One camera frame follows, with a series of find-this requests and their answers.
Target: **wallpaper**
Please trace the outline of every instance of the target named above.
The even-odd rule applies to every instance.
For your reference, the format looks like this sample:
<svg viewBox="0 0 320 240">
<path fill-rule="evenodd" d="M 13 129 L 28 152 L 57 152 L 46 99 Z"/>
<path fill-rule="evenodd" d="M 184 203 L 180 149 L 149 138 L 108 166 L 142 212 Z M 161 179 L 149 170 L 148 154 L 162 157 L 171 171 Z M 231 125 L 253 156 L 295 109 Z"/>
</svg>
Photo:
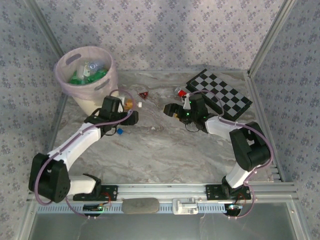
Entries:
<svg viewBox="0 0 320 240">
<path fill-rule="evenodd" d="M 36 0 L 64 52 L 121 70 L 248 69 L 283 0 Z"/>
<path fill-rule="evenodd" d="M 33 156 L 45 152 L 61 90 L 54 57 L 22 0 L 0 1 L 0 239 L 23 215 Z"/>
<path fill-rule="evenodd" d="M 279 159 L 320 239 L 320 3 L 298 0 L 254 77 Z"/>
</svg>

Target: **checkerboard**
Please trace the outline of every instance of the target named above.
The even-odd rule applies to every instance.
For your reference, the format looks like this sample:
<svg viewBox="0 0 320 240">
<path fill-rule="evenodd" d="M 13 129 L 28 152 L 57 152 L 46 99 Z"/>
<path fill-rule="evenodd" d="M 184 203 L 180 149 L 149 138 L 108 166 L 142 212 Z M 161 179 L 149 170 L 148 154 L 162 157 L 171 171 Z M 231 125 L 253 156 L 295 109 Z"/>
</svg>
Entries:
<svg viewBox="0 0 320 240">
<path fill-rule="evenodd" d="M 224 109 L 223 117 L 227 120 L 235 121 L 252 104 L 252 101 L 206 69 L 193 77 L 186 85 L 186 89 L 190 92 L 197 90 L 208 90 L 213 92 L 221 99 Z M 202 95 L 205 103 L 210 108 L 218 114 L 222 113 L 220 103 L 212 93 L 206 92 L 202 93 Z"/>
</svg>

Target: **green plastic bottle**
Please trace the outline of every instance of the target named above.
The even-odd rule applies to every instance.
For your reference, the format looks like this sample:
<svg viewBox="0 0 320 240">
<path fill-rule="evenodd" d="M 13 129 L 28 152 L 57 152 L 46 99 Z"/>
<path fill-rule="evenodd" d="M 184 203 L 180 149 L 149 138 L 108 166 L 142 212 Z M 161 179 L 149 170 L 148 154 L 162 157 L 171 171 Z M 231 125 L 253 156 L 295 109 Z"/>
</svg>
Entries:
<svg viewBox="0 0 320 240">
<path fill-rule="evenodd" d="M 86 78 L 86 83 L 92 84 L 92 83 L 102 79 L 107 74 L 107 72 L 108 72 L 108 70 L 105 68 L 98 70 L 95 74 L 88 76 Z"/>
<path fill-rule="evenodd" d="M 80 78 L 78 78 L 77 71 L 75 71 L 69 80 L 69 84 L 84 85 L 84 84 L 86 84 L 86 82 L 84 80 L 81 80 Z"/>
</svg>

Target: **marble surface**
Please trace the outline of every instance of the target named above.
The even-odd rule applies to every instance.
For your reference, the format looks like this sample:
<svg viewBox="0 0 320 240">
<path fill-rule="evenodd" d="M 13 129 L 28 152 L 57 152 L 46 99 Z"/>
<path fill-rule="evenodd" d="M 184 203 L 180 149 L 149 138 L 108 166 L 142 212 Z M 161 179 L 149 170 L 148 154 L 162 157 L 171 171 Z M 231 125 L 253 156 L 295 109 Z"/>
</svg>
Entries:
<svg viewBox="0 0 320 240">
<path fill-rule="evenodd" d="M 104 183 L 219 183 L 235 164 L 231 142 L 217 135 L 188 132 L 184 124 L 163 113 L 169 103 L 179 103 L 174 87 L 185 86 L 194 73 L 120 72 L 119 87 L 142 101 L 139 121 L 122 126 L 122 135 L 104 136 L 73 164 L 71 175 L 89 173 Z M 218 77 L 250 98 L 243 79 L 216 73 Z M 146 100 L 138 93 L 148 91 Z M 55 146 L 67 140 L 86 115 L 69 97 L 59 125 Z M 239 118 L 255 120 L 253 105 Z M 269 169 L 258 172 L 253 181 L 272 181 Z"/>
</svg>

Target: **trash bin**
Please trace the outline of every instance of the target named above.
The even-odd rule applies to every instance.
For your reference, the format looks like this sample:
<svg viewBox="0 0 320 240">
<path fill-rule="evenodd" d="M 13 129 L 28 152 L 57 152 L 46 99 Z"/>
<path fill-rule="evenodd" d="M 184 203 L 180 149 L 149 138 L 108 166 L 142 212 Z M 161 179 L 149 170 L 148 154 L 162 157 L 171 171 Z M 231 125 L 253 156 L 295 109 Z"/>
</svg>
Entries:
<svg viewBox="0 0 320 240">
<path fill-rule="evenodd" d="M 68 83 L 78 65 L 84 60 L 105 62 L 104 67 L 108 69 L 107 74 L 90 84 Z M 118 88 L 118 74 L 114 58 L 107 50 L 96 46 L 80 47 L 65 54 L 57 62 L 54 76 L 60 83 L 62 91 L 72 96 L 88 116 L 97 108 L 101 108 L 105 96 Z"/>
</svg>

